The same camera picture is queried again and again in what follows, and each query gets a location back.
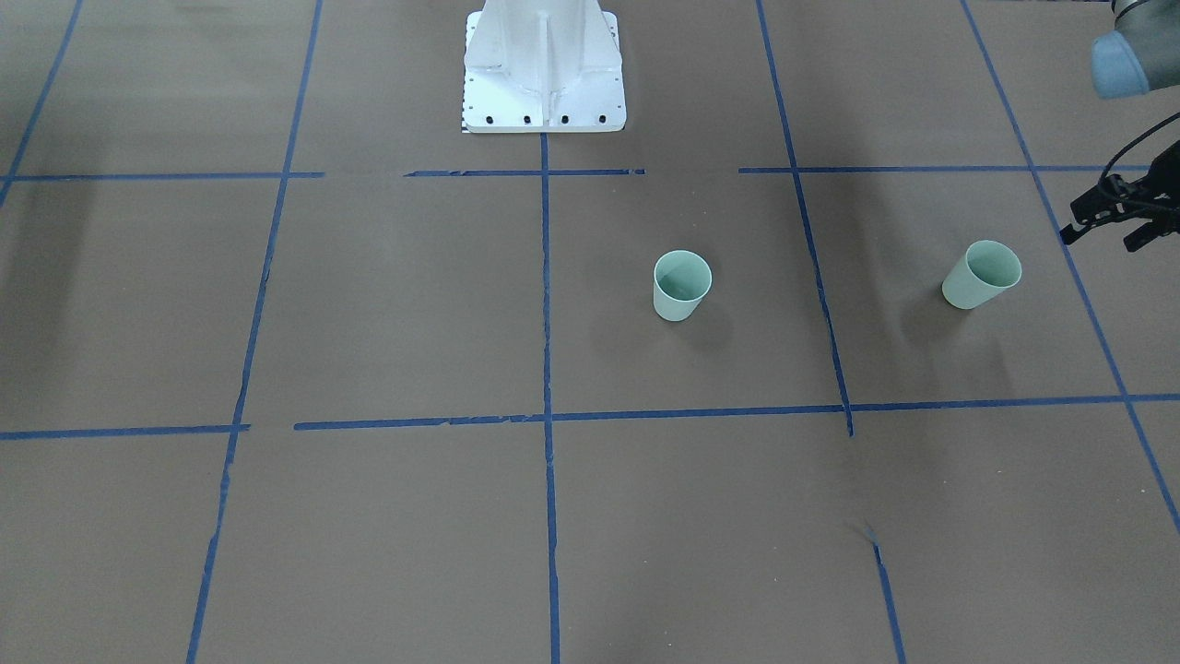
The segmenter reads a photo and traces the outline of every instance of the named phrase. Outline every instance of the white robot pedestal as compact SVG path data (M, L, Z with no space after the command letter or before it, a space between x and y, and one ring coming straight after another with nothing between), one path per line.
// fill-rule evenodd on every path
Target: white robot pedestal
M618 19L598 0L487 0L467 17L463 127L618 131L627 123Z

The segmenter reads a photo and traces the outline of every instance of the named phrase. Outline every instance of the cup rim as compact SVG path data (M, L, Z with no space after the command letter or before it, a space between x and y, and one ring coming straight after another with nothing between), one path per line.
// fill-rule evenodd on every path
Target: cup rim
M1011 278L1010 280L1011 282L1007 282L1009 280L1005 280L1004 283L992 283L979 276L975 271L975 268L971 267L971 251L976 250L979 246L991 246L994 249L999 249L1001 251L1004 251L1007 254L1007 257L1011 257L1011 259L1015 261L1016 263L1016 278ZM963 259L966 261L966 270L971 274L972 277L975 277L976 281L978 281L979 283L984 283L986 285L991 285L992 288L1011 288L1012 285L1020 283L1021 278L1024 277L1024 264L1021 262L1021 257L1016 255L1016 251L1014 251L1011 246L1004 244L1003 242L997 242L996 239L977 239L975 242L971 242L971 245L969 245L966 248L966 251L963 254Z
M662 285L660 285L660 276L658 276L660 263L663 262L664 258L667 258L669 256L673 256L673 255L677 255L677 254L678 255L686 255L687 254L687 255L691 256L693 258L700 261L700 263L704 265L706 272L709 275L709 284L704 287L704 291L702 291L700 295L697 295L697 296L695 296L695 297L693 297L690 300L682 300L680 297L673 296L673 295L668 294L663 289ZM697 254L696 251L690 251L688 249L673 249L670 251L664 252L664 255L660 256L656 259L655 267L651 268L651 280L655 282L655 285L660 290L660 292L662 292L666 297L668 297L670 300L675 300L677 302L695 302L695 301L704 297L704 295L708 295L709 290L713 289L713 268L709 267L709 261L707 261L703 257L701 257L701 255Z

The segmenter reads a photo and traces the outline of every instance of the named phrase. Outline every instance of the paper cup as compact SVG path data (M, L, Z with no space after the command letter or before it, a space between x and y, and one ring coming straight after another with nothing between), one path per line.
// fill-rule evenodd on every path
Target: paper cup
M1021 274L1021 259L1011 249L979 239L968 246L943 280L943 296L958 308L975 308L1015 285Z
M656 261L651 300L656 313L673 322L688 317L713 285L713 270L704 258L676 249Z

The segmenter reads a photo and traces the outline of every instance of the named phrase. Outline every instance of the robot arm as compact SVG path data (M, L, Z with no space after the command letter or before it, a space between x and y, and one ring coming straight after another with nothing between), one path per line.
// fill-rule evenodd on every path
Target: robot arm
M1094 41L1090 71L1099 97L1146 94L1180 84L1180 0L1110 0L1114 32ZM1146 218L1123 238L1128 251L1180 231L1180 140L1152 162L1147 175L1127 182L1110 169L1132 147L1172 121L1175 113L1135 138L1110 159L1099 183L1070 203L1074 222L1061 229L1073 244L1093 228Z
M1094 41L1099 97L1147 94L1180 84L1180 0L1110 0L1114 31Z

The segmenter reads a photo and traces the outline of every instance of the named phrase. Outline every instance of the blue tape line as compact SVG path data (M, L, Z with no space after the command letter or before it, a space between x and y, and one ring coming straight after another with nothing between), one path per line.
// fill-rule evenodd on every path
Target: blue tape line
M267 281L270 278L270 265L275 257L275 244L278 237L278 224L283 216L283 203L287 198L287 183L291 172L291 162L295 159L295 143L299 137L300 119L303 114L303 100L307 97L307 85L312 73L312 60L315 55L315 42L320 33L320 18L323 14L323 0L316 0L315 13L312 17L312 31L307 39L307 54L303 58L303 74L300 78L299 93L295 97L295 112L291 116L291 130L287 138L287 156L283 159L283 177L278 180L278 193L275 197L275 211L270 219L270 234L267 237L267 252L262 261L262 276L258 280L258 294L254 302L254 318L250 322L250 337L245 347L245 360L242 363L242 389L234 407L234 425L242 423L242 415L245 410L245 396L250 388L250 373L254 368L254 353L258 344L258 329L262 326L262 310L267 298ZM217 524L214 535L209 540L209 551L205 554L205 566L201 576L201 591L197 594L197 609L192 618L192 633L189 636L189 650L185 658L186 664L196 664L197 650L201 646L201 632L204 627L205 607L209 603L209 587L212 584L214 565L217 561L217 546L221 541L222 525L225 517L225 505L229 499L230 475L229 469L234 465L234 456L237 454L238 433L229 435L229 443L225 446L225 464L222 467L221 493L217 500Z
M1147 458L1147 465L1152 469L1152 475L1155 476L1155 485L1160 488L1160 497L1163 499L1163 505L1168 509L1168 515L1172 517L1172 525L1175 527L1176 533L1180 533L1180 512L1176 511L1175 500L1172 499L1172 492L1168 489L1168 484L1163 479L1163 472L1160 471L1160 464L1155 460L1155 453L1152 451L1152 445L1147 442L1147 433L1143 432L1143 425L1139 421L1139 414L1135 413L1135 407L1132 405L1130 400L1127 400L1127 415L1130 416L1130 423L1135 427L1135 435L1139 436L1139 447L1143 449L1143 456Z
M835 370L835 383L840 389L840 403L844 405L844 416L848 425L848 436L856 434L852 425L852 409L848 405L848 388L844 381L844 369L840 366L840 348L835 342L835 327L832 324L832 311L827 305L827 294L824 290L824 274L819 265L819 252L815 250L815 237L812 234L811 215L807 213L807 200L804 197L804 180L799 176L799 162L795 159L795 144L791 138L791 121L787 119L787 106L782 100L782 86L779 84L779 67L775 65L774 50L771 47L771 31L766 26L766 9L762 0L758 5L758 20L762 28L762 44L766 46L766 61L771 66L771 81L774 84L774 98L779 104L779 120L782 123L782 138L787 145L787 158L791 160L792 176L795 180L795 197L799 199L799 215L804 222L804 234L807 236L807 252L811 254L812 267L815 270L815 290L819 292L820 308L824 309L824 321L827 323L827 337L832 346L832 367Z
M229 499L229 467L234 464L234 455L236 453L237 432L234 432L229 435L229 445L225 447L225 464L222 466L222 481L217 494L217 522L214 527L214 537L209 538L205 565L201 571L201 590L197 592L197 611L192 618L192 633L189 635L189 651L184 659L185 664L196 664L197 662L197 649L201 646L201 631L205 623L205 606L209 604L209 586L214 579L217 545L221 544L222 522L225 519L225 502Z
M402 177L569 177L604 175L644 175L647 171L625 167L583 167L542 170L415 170Z
M863 403L852 405L852 410L857 413L884 413L906 410L950 410L950 409L974 409L974 408L1023 408L1036 406L1081 406L1122 403L1120 396L1093 396L1093 397L1037 397L1029 400L969 400L952 402L899 402L899 403Z
M51 432L0 432L0 441L54 441L61 439L123 439L137 436L184 436L248 432L249 425L204 427L133 427L129 429L63 429Z
M1180 394L1134 395L1134 402L1180 402ZM892 402L851 405L854 413L905 413L911 410L971 410L989 408L1030 408L1051 406L1093 406L1123 403L1119 395L1081 397L1032 397L1023 400L962 400L945 402ZM583 413L553 413L553 422L594 422L610 420L677 420L684 418L756 418L773 415L814 415L844 413L840 405L785 406L755 408L702 408L671 410L603 410ZM415 427L466 427L480 425L527 425L544 422L544 414L535 415L476 415L466 418L407 418L401 420L329 420L300 422L296 432L326 432L342 429L402 429Z
M544 296L542 310L544 311L545 326L545 368L544 368L544 402L545 402L545 512L549 525L549 656L551 664L562 662L562 622L558 601L557 583L557 481L553 473L553 390L552 390L552 343L551 343L551 262L549 244L549 134L540 134L540 246L542 282L544 283Z
M323 171L299 171L286 177L299 179L322 178ZM110 172L110 173L74 173L74 175L18 175L13 182L74 182L74 180L172 180L172 179L278 179L282 172Z
M341 429L411 429L415 427L470 427L474 425L523 425L543 422L544 415L477 415L473 418L407 418L404 420L337 420L300 422L296 432L332 432Z
M1074 256L1069 252L1069 248L1066 246L1066 243L1061 239L1061 225L1057 223L1057 215L1053 211L1053 203L1049 202L1049 193L1045 191L1044 183L1041 180L1041 175L1037 171L1035 162L1032 160L1032 153L1029 151L1028 143L1024 140L1024 133L1021 131L1021 125L1016 121L1016 113L1012 111L1012 105L1008 100L1008 93L1004 92L1004 85L999 80L999 74L996 73L996 67L991 61L991 55L988 53L988 46L983 41L983 34L979 32L978 24L976 24L975 14L971 13L971 7L968 5L966 0L959 0L959 6L963 7L963 13L966 15L966 20L971 25L971 32L975 34L975 40L979 45L979 52L983 53L983 60L988 65L988 72L991 74L991 80L996 85L996 91L999 93L999 100L1003 101L1004 112L1008 113L1008 120L1012 125L1012 131L1016 133L1016 139L1021 145L1021 151L1024 153L1024 160L1028 163L1029 171L1032 173L1032 180L1036 183L1037 191L1041 193L1041 203L1044 205L1044 210L1049 215L1049 223L1053 226L1054 237L1057 238L1061 252L1066 257L1066 264L1069 265L1069 272L1074 277L1074 284L1077 287L1077 292L1081 295L1082 303L1086 305L1086 314L1090 317L1090 324L1094 326L1094 334L1097 336L1099 344L1102 347L1102 355L1106 356L1107 364L1110 367L1110 374L1114 376L1115 384L1119 387L1119 394L1122 396L1123 405L1127 408L1127 415L1130 418L1132 426L1135 428L1135 434L1139 436L1139 445L1143 448L1143 454L1147 456L1147 461L1152 468L1152 474L1155 475L1155 482L1159 486L1160 495L1163 498L1163 504L1167 506L1168 513L1172 515L1172 525L1175 527L1176 533L1180 533L1180 512L1176 511L1175 501L1172 499L1172 492L1168 489L1163 474L1160 473L1159 465L1155 461L1155 454L1152 452L1152 446L1147 441L1147 435L1143 433L1143 428L1139 422L1139 415L1135 413L1134 401L1127 393L1127 386L1122 380L1122 374L1119 372L1119 366L1114 360L1114 354L1110 351L1110 344L1107 343L1106 335L1102 331L1102 324L1099 322L1097 313L1095 313L1094 304L1090 302L1090 296L1086 291L1086 284L1082 282L1082 276L1077 271L1077 265L1074 263Z
M746 418L756 415L811 415L818 413L844 413L839 405L791 406L767 408L703 408L682 410L612 410L598 413L559 413L555 422L588 422L598 420L676 420L680 418Z
M631 175L631 170L625 167L589 167L589 169L571 167L571 169L550 170L549 175L552 177L571 176L571 175L581 175L581 176Z
M1088 164L1088 165L1036 165L1036 170L1043 170L1045 172L1102 172L1106 169L1106 164ZM1120 165L1116 170L1147 170L1150 166L1129 164Z
M61 61L65 60L66 48L70 47L70 40L73 39L74 27L78 26L78 15L81 13L83 0L77 0L74 2L73 13L70 14L70 22L66 24L66 32L61 35L61 45L58 47L58 54L53 58L53 66L50 67L50 73L45 78L45 85L41 86L41 94L37 98L37 104L33 105L33 114L28 118L28 124L25 125L25 133L20 137L20 145L17 147L17 153L12 158L12 164L8 166L8 178L5 179L2 186L0 186L0 206L4 206L5 200L8 199L8 191L12 189L13 177L20 171L20 163L25 160L25 152L28 150L28 142L33 138L33 130L37 129L37 120L41 117L41 110L45 109L45 100L50 98L50 88L53 87L53 81L58 78L58 71L61 68Z
M1167 395L1130 395L1129 399L1136 403L1180 402L1180 393Z
M865 528L870 541L873 544L873 558L877 559L877 576L881 580L881 594L885 596L885 611L889 612L889 627L893 633L893 651L897 652L897 663L905 664L905 643L902 640L902 624L897 619L897 604L893 601L893 587L889 583L889 570L885 568L885 559L881 557L880 541L872 528Z
M539 170L415 170L402 177L537 177Z
M1038 165L1037 170L1050 172L1101 172L1104 165ZM1117 170L1147 170L1146 165L1120 165ZM804 175L822 175L832 172L1027 172L1027 165L893 165L893 166L742 166L741 175L776 175L801 172Z

